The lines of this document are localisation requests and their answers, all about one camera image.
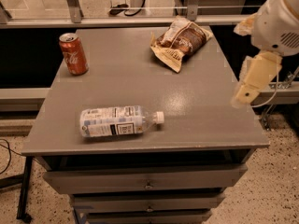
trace bottle label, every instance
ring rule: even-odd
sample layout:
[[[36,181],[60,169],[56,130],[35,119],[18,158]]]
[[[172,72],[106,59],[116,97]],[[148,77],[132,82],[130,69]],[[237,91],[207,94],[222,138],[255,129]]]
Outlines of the bottle label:
[[[82,117],[82,130],[90,137],[140,133],[140,113],[140,106],[90,109]]]

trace can lid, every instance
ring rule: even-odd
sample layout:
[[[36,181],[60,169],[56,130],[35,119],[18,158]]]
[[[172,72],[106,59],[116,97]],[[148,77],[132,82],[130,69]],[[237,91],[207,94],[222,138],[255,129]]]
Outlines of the can lid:
[[[156,124],[164,123],[164,112],[158,111],[156,112],[156,115],[157,115]]]
[[[72,42],[75,41],[78,38],[77,34],[62,34],[59,36],[59,40],[62,42]]]

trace gray tabletop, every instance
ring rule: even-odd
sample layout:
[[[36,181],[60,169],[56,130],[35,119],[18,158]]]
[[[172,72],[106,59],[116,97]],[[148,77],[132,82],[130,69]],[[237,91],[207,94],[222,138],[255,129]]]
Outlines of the gray tabletop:
[[[151,32],[157,37],[166,30],[78,30],[90,70],[73,77],[62,62],[22,154],[266,147],[268,141],[253,111],[230,106],[235,77],[215,37],[185,61],[177,74],[150,49]],[[165,123],[139,135],[80,136],[78,116],[82,109],[120,105],[163,111]]]

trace drawer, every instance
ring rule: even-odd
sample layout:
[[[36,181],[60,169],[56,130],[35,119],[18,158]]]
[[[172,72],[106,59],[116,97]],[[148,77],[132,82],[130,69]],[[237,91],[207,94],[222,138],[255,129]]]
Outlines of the drawer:
[[[199,224],[208,220],[210,211],[177,211],[149,214],[88,214],[90,224]]]
[[[46,172],[44,179],[60,194],[204,189],[231,187],[246,170],[245,164],[153,167]]]
[[[160,193],[143,192],[122,195],[82,195],[74,197],[71,205],[80,213],[156,212],[162,210],[211,209],[224,199],[223,193],[195,191]]]

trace drawer handle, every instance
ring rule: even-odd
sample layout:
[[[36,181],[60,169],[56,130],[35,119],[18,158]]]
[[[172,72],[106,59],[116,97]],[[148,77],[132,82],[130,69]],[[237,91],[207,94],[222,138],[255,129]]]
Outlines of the drawer handle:
[[[151,189],[153,189],[153,186],[152,186],[151,183],[148,181],[147,185],[144,186],[144,189],[146,189],[146,190],[151,190]]]
[[[146,210],[148,213],[152,213],[153,212],[153,209],[149,206]]]

